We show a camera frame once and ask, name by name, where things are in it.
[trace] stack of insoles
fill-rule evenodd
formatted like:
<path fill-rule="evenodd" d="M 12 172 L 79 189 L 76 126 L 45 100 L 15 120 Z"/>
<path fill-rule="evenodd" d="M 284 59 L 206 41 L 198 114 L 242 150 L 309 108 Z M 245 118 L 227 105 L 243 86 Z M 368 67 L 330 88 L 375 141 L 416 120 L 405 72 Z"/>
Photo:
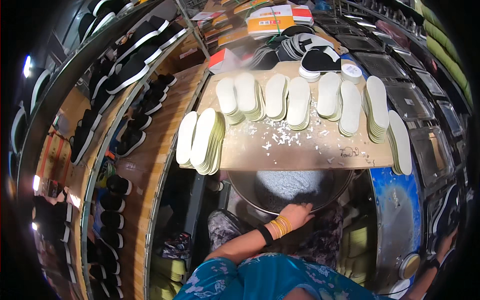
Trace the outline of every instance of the stack of insoles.
<path fill-rule="evenodd" d="M 192 150 L 195 127 L 197 126 L 198 115 L 196 111 L 189 112 L 180 123 L 177 139 L 177 163 L 181 167 L 192 168 L 190 163 L 190 152 Z"/>
<path fill-rule="evenodd" d="M 216 96 L 220 104 L 220 110 L 225 116 L 228 124 L 235 125 L 243 121 L 245 118 L 237 107 L 235 99 L 235 83 L 232 78 L 225 77 L 216 85 Z"/>
<path fill-rule="evenodd" d="M 288 78 L 276 74 L 265 87 L 265 112 L 274 122 L 283 120 L 287 114 Z"/>
<path fill-rule="evenodd" d="M 213 175 L 218 171 L 224 136 L 222 114 L 207 108 L 198 118 L 190 152 L 190 163 L 199 174 Z"/>
<path fill-rule="evenodd" d="M 362 106 L 367 115 L 367 129 L 370 140 L 383 143 L 388 128 L 387 94 L 380 78 L 370 76 L 367 79 L 362 97 Z"/>
<path fill-rule="evenodd" d="M 344 136 L 351 137 L 359 128 L 361 96 L 357 87 L 351 81 L 342 82 L 342 116 L 338 122 L 338 130 Z"/>
<path fill-rule="evenodd" d="M 250 73 L 242 73 L 235 78 L 237 103 L 241 112 L 250 121 L 265 118 L 265 101 L 260 85 Z"/>
<path fill-rule="evenodd" d="M 390 126 L 388 126 L 387 136 L 392 148 L 393 172 L 397 175 L 410 175 L 412 173 L 412 158 L 407 128 L 402 118 L 395 111 L 389 111 L 388 116 Z"/>
<path fill-rule="evenodd" d="M 288 126 L 297 131 L 304 130 L 310 122 L 310 86 L 302 77 L 293 78 L 288 84 Z"/>
<path fill-rule="evenodd" d="M 320 117 L 335 120 L 342 109 L 338 102 L 342 80 L 336 73 L 328 72 L 318 81 L 317 112 Z"/>

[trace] shoe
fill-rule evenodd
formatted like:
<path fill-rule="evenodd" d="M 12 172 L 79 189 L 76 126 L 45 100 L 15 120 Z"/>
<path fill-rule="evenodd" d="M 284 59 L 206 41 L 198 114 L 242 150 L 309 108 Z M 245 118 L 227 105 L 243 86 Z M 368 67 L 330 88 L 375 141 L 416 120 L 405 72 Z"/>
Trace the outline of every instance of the shoe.
<path fill-rule="evenodd" d="M 107 272 L 101 264 L 93 264 L 89 273 L 98 281 L 105 281 L 113 286 L 121 286 L 120 276 Z"/>
<path fill-rule="evenodd" d="M 145 130 L 152 123 L 152 117 L 145 114 L 135 115 L 135 119 L 128 121 L 128 127 L 136 130 Z"/>
<path fill-rule="evenodd" d="M 137 50 L 137 48 L 139 48 L 143 43 L 157 35 L 158 31 L 155 27 L 153 27 L 153 25 L 151 25 L 147 21 L 141 23 L 140 26 L 135 29 L 132 36 L 125 42 L 125 44 L 118 47 L 118 58 L 116 64 L 125 63 L 124 61 L 127 61 L 128 57 L 132 55 Z M 109 76 L 113 75 L 113 73 L 115 72 L 115 67 L 116 65 L 114 65 L 110 69 L 110 72 L 108 73 Z"/>
<path fill-rule="evenodd" d="M 122 229 L 124 224 L 124 218 L 121 214 L 112 212 L 112 211 L 104 211 L 100 215 L 100 220 L 102 224 L 109 228 L 114 229 Z"/>
<path fill-rule="evenodd" d="M 180 36 L 187 32 L 180 24 L 173 22 L 168 27 L 152 40 L 152 43 L 158 45 L 163 50 L 173 44 Z"/>
<path fill-rule="evenodd" d="M 93 131 L 77 126 L 75 135 L 70 138 L 70 147 L 72 148 L 72 155 L 70 161 L 76 166 L 82 159 L 85 151 L 93 138 Z"/>
<path fill-rule="evenodd" d="M 158 80 L 166 84 L 167 86 L 172 86 L 177 83 L 177 78 L 172 74 L 168 73 L 167 75 L 159 75 Z"/>
<path fill-rule="evenodd" d="M 95 99 L 96 95 L 98 94 L 98 90 L 107 79 L 108 77 L 102 74 L 100 70 L 94 70 L 92 72 L 92 77 L 90 77 L 90 82 L 88 84 L 90 100 Z"/>
<path fill-rule="evenodd" d="M 122 135 L 120 145 L 118 145 L 117 147 L 117 155 L 119 157 L 128 156 L 130 153 L 132 153 L 133 150 L 135 150 L 138 146 L 140 146 L 145 141 L 145 137 L 146 137 L 146 134 L 143 131 L 127 127 L 127 129 Z"/>
<path fill-rule="evenodd" d="M 145 64 L 153 62 L 160 54 L 162 50 L 155 45 L 143 45 L 137 52 L 137 56 L 144 61 Z"/>
<path fill-rule="evenodd" d="M 168 21 L 164 18 L 160 18 L 157 16 L 151 16 L 148 22 L 153 25 L 153 27 L 158 28 L 157 32 L 160 34 L 162 33 L 168 26 Z"/>
<path fill-rule="evenodd" d="M 128 179 L 121 177 L 120 175 L 112 175 L 107 179 L 107 188 L 110 192 L 118 193 L 121 195 L 130 195 L 132 191 L 132 182 Z"/>
<path fill-rule="evenodd" d="M 113 248 L 123 248 L 123 236 L 114 229 L 103 226 L 100 229 L 101 238 Z"/>
<path fill-rule="evenodd" d="M 103 291 L 108 298 L 123 299 L 123 293 L 119 287 L 114 286 L 105 281 L 100 282 L 100 285 L 103 288 Z"/>
<path fill-rule="evenodd" d="M 115 99 L 115 95 L 110 95 L 105 90 L 105 87 L 100 87 L 98 93 L 92 101 L 90 101 L 90 106 L 92 107 L 93 111 L 102 114 L 112 103 L 113 99 Z"/>
<path fill-rule="evenodd" d="M 125 209 L 125 200 L 123 200 L 119 196 L 108 193 L 105 194 L 102 198 L 100 198 L 100 205 L 105 210 L 111 210 L 117 213 L 121 213 Z"/>
<path fill-rule="evenodd" d="M 84 14 L 78 25 L 78 34 L 80 36 L 80 44 L 83 43 L 87 37 L 92 35 L 92 28 L 95 22 L 95 17 L 87 12 Z"/>
<path fill-rule="evenodd" d="M 140 80 L 145 74 L 148 73 L 148 69 L 148 66 L 140 57 L 132 55 L 130 56 L 128 62 L 121 66 L 121 70 L 118 72 L 118 74 L 113 74 L 107 79 L 105 90 L 107 93 L 114 95 L 123 88 L 131 85 L 137 80 Z"/>
<path fill-rule="evenodd" d="M 78 121 L 77 126 L 86 128 L 91 131 L 95 131 L 101 119 L 102 115 L 97 114 L 92 110 L 86 109 L 84 112 L 84 117 L 80 121 Z"/>
<path fill-rule="evenodd" d="M 433 234 L 438 237 L 448 235 L 458 222 L 458 186 L 453 184 L 447 191 L 444 201 L 433 223 Z"/>

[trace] white insole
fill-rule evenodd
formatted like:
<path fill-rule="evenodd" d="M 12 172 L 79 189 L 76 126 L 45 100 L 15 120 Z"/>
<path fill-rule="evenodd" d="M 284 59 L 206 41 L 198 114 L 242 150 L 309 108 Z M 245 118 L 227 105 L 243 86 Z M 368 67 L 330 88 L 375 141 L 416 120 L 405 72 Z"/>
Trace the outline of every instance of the white insole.
<path fill-rule="evenodd" d="M 287 123 L 292 126 L 301 125 L 310 109 L 310 86 L 302 77 L 295 77 L 288 85 L 289 104 Z"/>
<path fill-rule="evenodd" d="M 335 113 L 338 105 L 337 93 L 341 83 L 340 76 L 328 72 L 318 81 L 317 112 L 320 116 L 331 116 Z"/>
<path fill-rule="evenodd" d="M 180 165 L 190 161 L 193 135 L 197 124 L 198 115 L 196 111 L 189 112 L 180 123 L 179 135 L 177 138 L 177 162 Z"/>
<path fill-rule="evenodd" d="M 340 126 L 348 133 L 355 133 L 359 128 L 361 96 L 357 87 L 351 81 L 342 82 L 342 116 Z"/>

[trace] white tape roll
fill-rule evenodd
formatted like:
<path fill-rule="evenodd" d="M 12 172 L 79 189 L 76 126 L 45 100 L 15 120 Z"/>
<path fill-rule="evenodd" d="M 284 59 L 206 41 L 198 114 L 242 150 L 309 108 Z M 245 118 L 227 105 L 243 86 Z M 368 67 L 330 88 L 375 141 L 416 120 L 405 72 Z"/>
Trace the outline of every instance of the white tape roll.
<path fill-rule="evenodd" d="M 342 65 L 342 79 L 358 84 L 362 77 L 362 73 L 359 67 L 346 63 Z"/>

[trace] black shoe with white sole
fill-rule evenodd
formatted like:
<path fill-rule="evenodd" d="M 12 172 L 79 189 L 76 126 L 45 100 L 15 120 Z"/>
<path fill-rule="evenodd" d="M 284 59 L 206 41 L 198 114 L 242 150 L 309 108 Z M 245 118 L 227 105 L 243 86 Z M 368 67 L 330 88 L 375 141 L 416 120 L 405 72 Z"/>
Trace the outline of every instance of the black shoe with white sole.
<path fill-rule="evenodd" d="M 167 86 L 172 86 L 177 83 L 177 78 L 172 74 L 168 73 L 167 75 L 159 75 L 158 80 L 166 84 Z"/>
<path fill-rule="evenodd" d="M 91 131 L 95 131 L 96 127 L 100 123 L 102 115 L 97 114 L 95 111 L 86 109 L 84 112 L 84 117 L 78 121 L 77 126 L 87 128 Z"/>
<path fill-rule="evenodd" d="M 152 43 L 158 45 L 158 47 L 163 50 L 166 47 L 173 44 L 179 37 L 184 35 L 187 32 L 182 25 L 178 24 L 177 22 L 170 23 L 168 27 L 158 35 L 158 37 L 154 38 Z"/>
<path fill-rule="evenodd" d="M 113 248 L 123 248 L 123 236 L 114 229 L 103 226 L 100 229 L 101 238 Z"/>
<path fill-rule="evenodd" d="M 93 138 L 93 131 L 77 126 L 75 135 L 70 138 L 70 147 L 72 148 L 72 155 L 70 161 L 76 166 L 82 159 L 82 156 L 87 151 L 88 146 Z"/>
<path fill-rule="evenodd" d="M 105 227 L 113 229 L 122 229 L 125 222 L 121 214 L 112 211 L 104 211 L 100 215 L 100 220 Z"/>
<path fill-rule="evenodd" d="M 80 44 L 83 43 L 87 37 L 92 35 L 95 16 L 87 12 L 84 14 L 78 25 L 78 34 L 80 35 Z"/>
<path fill-rule="evenodd" d="M 128 127 L 136 130 L 144 130 L 152 123 L 152 117 L 145 114 L 136 114 L 135 119 L 128 121 Z"/>
<path fill-rule="evenodd" d="M 148 73 L 148 65 L 137 55 L 130 56 L 125 65 L 121 66 L 118 74 L 113 74 L 107 79 L 105 89 L 107 93 L 114 95 L 123 88 L 140 80 Z"/>
<path fill-rule="evenodd" d="M 146 137 L 146 134 L 143 131 L 127 127 L 127 129 L 122 135 L 120 144 L 117 146 L 117 155 L 119 157 L 128 156 L 130 153 L 132 153 L 133 150 L 135 150 L 138 146 L 140 146 L 145 141 L 145 137 Z"/>
<path fill-rule="evenodd" d="M 433 223 L 432 232 L 434 235 L 443 237 L 448 235 L 458 222 L 458 186 L 453 184 L 445 195 L 440 212 Z"/>
<path fill-rule="evenodd" d="M 133 185 L 130 180 L 125 179 L 117 174 L 112 175 L 107 179 L 107 188 L 110 192 L 121 195 L 130 195 L 132 187 Z"/>
<path fill-rule="evenodd" d="M 100 198 L 100 205 L 105 210 L 121 213 L 125 209 L 125 200 L 123 200 L 120 196 L 107 193 Z"/>

